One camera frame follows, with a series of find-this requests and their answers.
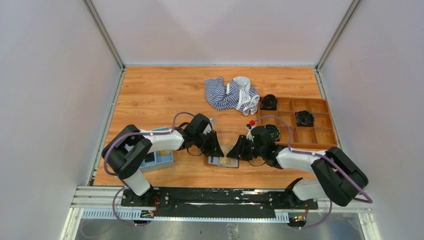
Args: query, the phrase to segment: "blue box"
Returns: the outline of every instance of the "blue box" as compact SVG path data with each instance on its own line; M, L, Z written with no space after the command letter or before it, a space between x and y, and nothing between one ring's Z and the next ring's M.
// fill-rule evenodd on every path
M169 127L161 127L161 128L155 128L152 131L165 131L169 129L170 129ZM154 161L146 162L145 160L143 160L143 162L141 163L140 169L142 173L169 168L175 165L174 155L172 151L168 155L159 155L157 151L155 151L153 154L154 154Z

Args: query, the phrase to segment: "metal frame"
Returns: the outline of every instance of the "metal frame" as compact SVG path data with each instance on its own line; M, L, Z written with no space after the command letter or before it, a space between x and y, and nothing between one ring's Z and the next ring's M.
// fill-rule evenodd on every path
M95 153L94 158L94 165L93 170L90 175L90 179L87 182L87 184L90 183L90 181L94 180L94 177L96 176L96 172L98 169L98 164L101 159L101 151L104 146L104 142L106 140L109 127L112 121L112 116L115 111L116 102L118 100L118 96L121 90L121 86L124 80L124 75L126 73L126 66L122 62L121 57L118 54L118 51L116 50L105 26L102 23L102 20L92 2L92 0L82 0L87 7L87 11L91 15L94 23L96 24L100 34L102 35L107 47L109 48L113 58L115 59L117 65L121 68L121 75L119 77L119 80L116 83L115 92L113 94L110 108L108 111L107 118L104 122L104 131L103 134L98 139L98 149ZM321 97L323 99L327 99L328 104L330 106L330 113L332 114L332 108L331 108L331 101L328 99L328 96L326 94L327 88L325 86L325 82L323 81L323 76L321 74L321 68L325 64L328 56L330 55L331 51L333 50L334 46L336 45L337 41L339 40L341 34L343 33L344 29L346 28L347 24L351 20L352 16L354 15L355 11L358 9L359 4L361 3L361 0L353 0L351 5L349 6L346 14L344 15L341 23L339 24L337 30L335 31L333 37L331 38L330 42L328 43L324 53L322 54L318 64L316 66L311 65L296 65L296 67L314 67L314 73L315 78L317 80L319 91L321 94ZM253 65L246 65L246 64L240 64L240 65L234 65L234 64L181 64L181 65L170 65L170 64L164 64L161 66L253 66ZM336 135L337 142L339 146L342 147L342 142L339 139L339 135L337 134L337 124L333 121L334 125L334 131ZM82 214L84 212L84 208L112 208L112 200L115 196L116 192L120 189L119 186L78 186L75 191L74 198L72 200L70 210L64 225L64 228L62 230L62 234L60 239L61 240L73 240L75 239L78 227L80 224L80 220L82 217ZM263 189L263 191L275 191L276 189ZM118 195L117 202L119 203L122 199L122 193ZM319 208L317 210L311 210L311 212L319 212L319 213L325 213L329 209L329 200L318 200L318 206ZM139 210L152 210L152 207L134 207L134 209ZM288 213L297 213L302 212L303 210L281 210ZM374 221L373 211L370 208L369 204L361 203L353 201L346 207L340 207L338 205L333 205L333 212L335 213L356 213L358 214L358 217L361 222L361 227L363 234L365 236L365 239L380 239L380 234L377 229L376 223Z

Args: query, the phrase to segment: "white wall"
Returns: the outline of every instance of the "white wall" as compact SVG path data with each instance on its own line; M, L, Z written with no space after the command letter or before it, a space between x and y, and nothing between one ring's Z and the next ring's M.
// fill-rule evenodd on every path
M318 63L352 0L94 0L125 64Z
M384 240L422 239L424 1L363 0L322 72Z
M119 70L81 0L0 3L0 239L58 239Z

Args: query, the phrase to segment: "black round object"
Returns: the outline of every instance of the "black round object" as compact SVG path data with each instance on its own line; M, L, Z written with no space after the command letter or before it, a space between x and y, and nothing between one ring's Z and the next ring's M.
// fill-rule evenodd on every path
M313 127L314 121L314 115L306 110L296 113L296 125L299 127Z
M265 125L265 129L271 134L271 139L275 142L280 139L280 130L277 126L272 124Z
M277 110L277 103L278 100L276 96L272 94L268 94L262 98L262 101L260 101L260 109L261 110Z

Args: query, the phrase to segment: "gray floor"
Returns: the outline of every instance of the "gray floor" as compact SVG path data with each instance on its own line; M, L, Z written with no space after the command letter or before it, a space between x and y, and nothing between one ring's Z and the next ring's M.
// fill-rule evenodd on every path
M319 222L323 214L309 213L308 224ZM147 226L126 226L117 220L86 220L84 234L105 240L364 240L356 213L332 213L322 225L301 231L279 223L226 223L153 221ZM79 232L76 240L84 238Z

